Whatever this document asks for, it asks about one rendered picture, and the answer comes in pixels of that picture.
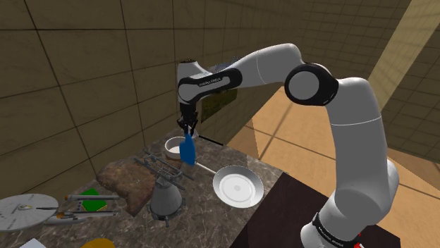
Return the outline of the yellow round thing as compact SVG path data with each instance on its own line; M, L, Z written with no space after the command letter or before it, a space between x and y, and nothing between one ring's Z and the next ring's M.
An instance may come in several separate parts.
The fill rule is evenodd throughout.
M80 248L116 248L111 240L106 238L97 238L85 243Z

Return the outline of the blue bottle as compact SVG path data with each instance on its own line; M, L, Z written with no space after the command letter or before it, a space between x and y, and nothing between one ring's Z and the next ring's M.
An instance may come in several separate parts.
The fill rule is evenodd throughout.
M190 133L185 134L184 140L179 144L180 158L184 163L194 166L196 159L195 144Z

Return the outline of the grey satellite model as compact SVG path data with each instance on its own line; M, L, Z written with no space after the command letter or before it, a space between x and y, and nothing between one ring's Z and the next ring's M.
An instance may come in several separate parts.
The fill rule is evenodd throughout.
M181 195L181 191L185 191L185 188L179 185L178 181L183 177L190 180L194 180L194 178L149 153L146 149L143 151L146 156L142 160L134 158L134 161L155 175L152 198L147 204L147 210L154 220L165 222L165 226L168 228L169 221L175 218L186 206L185 197Z

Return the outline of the green wall picture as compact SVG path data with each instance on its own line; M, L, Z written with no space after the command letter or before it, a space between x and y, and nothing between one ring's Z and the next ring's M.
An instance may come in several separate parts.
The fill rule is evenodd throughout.
M214 93L202 100L202 119L205 122L212 116L223 117L228 111L228 105L236 100L237 89Z

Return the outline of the brown bread slice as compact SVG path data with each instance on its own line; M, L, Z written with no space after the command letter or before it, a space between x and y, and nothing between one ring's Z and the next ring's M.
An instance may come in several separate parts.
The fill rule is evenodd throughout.
M152 171L133 159L111 162L96 177L97 182L106 190L126 200L126 211L132 217L136 217L152 198L155 179Z

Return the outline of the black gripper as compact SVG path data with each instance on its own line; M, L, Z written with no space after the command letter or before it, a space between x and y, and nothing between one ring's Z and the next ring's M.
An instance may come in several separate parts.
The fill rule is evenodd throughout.
M198 136L196 125L198 124L198 112L195 104L180 103L181 117L177 120L178 126L186 133L186 126L190 126L190 135Z

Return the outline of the dark robot stand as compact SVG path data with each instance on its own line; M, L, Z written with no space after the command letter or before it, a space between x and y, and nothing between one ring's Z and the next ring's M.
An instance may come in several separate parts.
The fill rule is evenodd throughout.
M327 197L282 173L230 248L304 248L301 228Z

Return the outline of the white cup with brown base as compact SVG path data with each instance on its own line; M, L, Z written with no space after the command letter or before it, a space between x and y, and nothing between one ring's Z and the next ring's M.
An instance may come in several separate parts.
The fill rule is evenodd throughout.
M182 166L180 143L185 140L184 137L172 137L164 145L166 161L176 168Z

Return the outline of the thin white stick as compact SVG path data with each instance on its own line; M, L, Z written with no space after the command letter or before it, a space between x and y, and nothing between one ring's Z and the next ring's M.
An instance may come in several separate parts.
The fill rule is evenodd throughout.
M212 169L210 169L210 168L208 168L206 166L203 166L201 163L195 162L195 165L199 166L200 168L202 168L202 169L204 169L204 170L206 170L206 171L208 171L208 172L210 172L212 174L216 174L216 171L214 171L214 170L212 170Z

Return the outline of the green flat block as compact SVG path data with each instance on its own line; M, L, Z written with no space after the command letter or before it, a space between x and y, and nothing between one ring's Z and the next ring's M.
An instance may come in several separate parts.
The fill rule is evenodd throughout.
M95 188L91 188L81 193L81 195L99 195ZM102 211L107 207L105 200L84 200L82 207L86 211Z

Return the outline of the white plate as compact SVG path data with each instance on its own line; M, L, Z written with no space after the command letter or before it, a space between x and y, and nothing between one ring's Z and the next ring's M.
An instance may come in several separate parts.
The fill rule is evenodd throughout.
M238 209L257 205L264 196L264 184L260 177L243 166L226 166L213 177L216 196L225 204Z

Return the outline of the white flat thing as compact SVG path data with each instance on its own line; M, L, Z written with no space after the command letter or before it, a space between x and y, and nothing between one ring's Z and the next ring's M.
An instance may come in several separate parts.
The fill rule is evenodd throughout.
M25 244L21 245L19 248L46 248L40 241L35 238L27 241Z

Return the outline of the grey starship model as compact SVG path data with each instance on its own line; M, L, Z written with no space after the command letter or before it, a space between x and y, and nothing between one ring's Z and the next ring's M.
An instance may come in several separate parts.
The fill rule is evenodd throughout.
M28 229L39 224L67 225L83 223L91 217L115 216L110 211L59 211L58 201L46 194L19 194L0 199L0 233Z

